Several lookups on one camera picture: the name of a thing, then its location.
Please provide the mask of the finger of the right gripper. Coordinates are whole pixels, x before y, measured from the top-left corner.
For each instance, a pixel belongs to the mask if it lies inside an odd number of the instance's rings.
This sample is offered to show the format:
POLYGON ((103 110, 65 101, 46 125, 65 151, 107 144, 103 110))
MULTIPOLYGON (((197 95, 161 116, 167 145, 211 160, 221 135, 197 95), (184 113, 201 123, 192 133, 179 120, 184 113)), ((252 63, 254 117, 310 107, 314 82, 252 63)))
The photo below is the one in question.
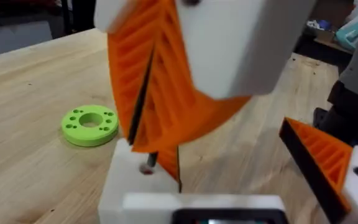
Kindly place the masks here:
POLYGON ((165 151, 210 133, 270 93, 314 1, 170 1, 152 49, 134 150, 165 151))
POLYGON ((129 144, 139 127, 161 15, 157 0, 96 1, 94 24, 108 35, 114 101, 129 144))

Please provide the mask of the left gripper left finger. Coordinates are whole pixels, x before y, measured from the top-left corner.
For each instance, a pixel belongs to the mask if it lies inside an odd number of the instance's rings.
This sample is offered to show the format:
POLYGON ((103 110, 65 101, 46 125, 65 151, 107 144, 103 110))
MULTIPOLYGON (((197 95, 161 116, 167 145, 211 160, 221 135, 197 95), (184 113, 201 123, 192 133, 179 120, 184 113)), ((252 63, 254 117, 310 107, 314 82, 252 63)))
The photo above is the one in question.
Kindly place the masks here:
POLYGON ((179 183, 160 164, 150 167, 149 155, 132 151, 120 138, 114 149, 98 205, 100 223, 124 223, 124 197, 133 193, 177 193, 179 183))

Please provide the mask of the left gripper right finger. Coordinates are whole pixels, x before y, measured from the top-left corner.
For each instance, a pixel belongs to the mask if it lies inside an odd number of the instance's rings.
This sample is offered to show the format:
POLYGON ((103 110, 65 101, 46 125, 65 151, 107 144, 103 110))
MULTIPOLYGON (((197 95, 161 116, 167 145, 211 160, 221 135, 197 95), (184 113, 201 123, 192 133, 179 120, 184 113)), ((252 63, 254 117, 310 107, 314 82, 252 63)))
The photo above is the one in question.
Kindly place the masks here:
POLYGON ((358 223, 358 145, 285 117, 279 137, 329 223, 358 223))

